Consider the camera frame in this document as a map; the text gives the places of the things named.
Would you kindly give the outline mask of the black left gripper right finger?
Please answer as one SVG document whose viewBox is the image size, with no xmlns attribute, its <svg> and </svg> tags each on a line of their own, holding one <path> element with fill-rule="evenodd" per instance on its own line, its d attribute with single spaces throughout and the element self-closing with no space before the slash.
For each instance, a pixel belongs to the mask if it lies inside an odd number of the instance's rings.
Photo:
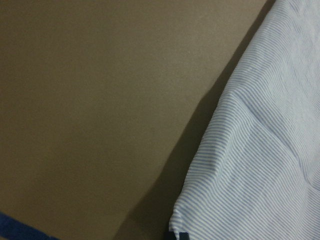
<svg viewBox="0 0 320 240">
<path fill-rule="evenodd" d="M 190 236 L 187 232 L 180 232 L 179 240 L 190 240 Z"/>
</svg>

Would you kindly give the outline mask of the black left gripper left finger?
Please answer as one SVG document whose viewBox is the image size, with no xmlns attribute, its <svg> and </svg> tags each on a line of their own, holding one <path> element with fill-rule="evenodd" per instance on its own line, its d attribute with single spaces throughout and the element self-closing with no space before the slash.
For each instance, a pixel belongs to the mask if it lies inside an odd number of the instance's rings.
<svg viewBox="0 0 320 240">
<path fill-rule="evenodd" d="M 176 235 L 173 231 L 167 231 L 163 236 L 164 240 L 177 240 Z"/>
</svg>

